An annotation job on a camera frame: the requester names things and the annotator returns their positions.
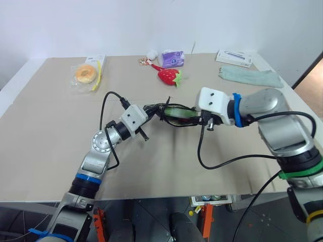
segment strawberry toy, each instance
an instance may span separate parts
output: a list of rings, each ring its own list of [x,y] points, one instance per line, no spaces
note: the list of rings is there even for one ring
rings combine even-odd
[[[162,67],[156,66],[151,62],[148,62],[153,68],[158,71],[159,78],[167,85],[179,86],[179,82],[182,79],[182,72],[176,69],[164,69]]]

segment beige table surface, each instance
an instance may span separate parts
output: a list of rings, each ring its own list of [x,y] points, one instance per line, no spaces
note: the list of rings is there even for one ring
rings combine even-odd
[[[264,88],[221,79],[223,64],[214,57],[187,55],[179,68],[183,71],[179,88],[165,85],[152,67],[140,66],[138,56],[107,57],[99,90],[90,94],[71,93],[67,81],[70,66],[85,58],[47,59],[0,118],[0,201],[61,199],[90,148],[107,91],[138,105],[165,102],[171,96],[171,102],[194,106],[202,87],[243,95]],[[103,123],[118,121],[122,112],[119,101],[110,97]],[[121,165],[106,173],[98,199],[256,193],[279,170],[274,160],[262,158],[206,170],[197,160],[200,127],[175,129],[155,117],[143,129],[149,141],[136,136],[117,146]],[[205,164],[246,154],[269,154],[256,124],[243,129],[222,125],[205,132],[201,149]],[[276,179],[266,192],[286,187],[285,181]]]

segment donut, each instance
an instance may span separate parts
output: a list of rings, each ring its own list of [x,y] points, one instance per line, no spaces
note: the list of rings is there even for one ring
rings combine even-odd
[[[75,73],[75,78],[77,81],[88,84],[95,80],[96,69],[91,65],[81,65]]]

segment plastic bag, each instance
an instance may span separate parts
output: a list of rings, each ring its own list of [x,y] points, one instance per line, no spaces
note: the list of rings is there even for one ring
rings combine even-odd
[[[181,67],[184,65],[185,54],[182,51],[165,52],[158,56],[158,62],[163,68]]]
[[[71,67],[68,79],[73,91],[86,93],[98,88],[101,81],[101,64],[100,61],[95,64],[83,63]]]

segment cloth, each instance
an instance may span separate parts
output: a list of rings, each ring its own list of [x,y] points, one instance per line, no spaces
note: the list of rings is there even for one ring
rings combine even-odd
[[[276,72],[249,71],[242,67],[221,66],[219,77],[256,86],[270,86],[282,88],[284,85]]]

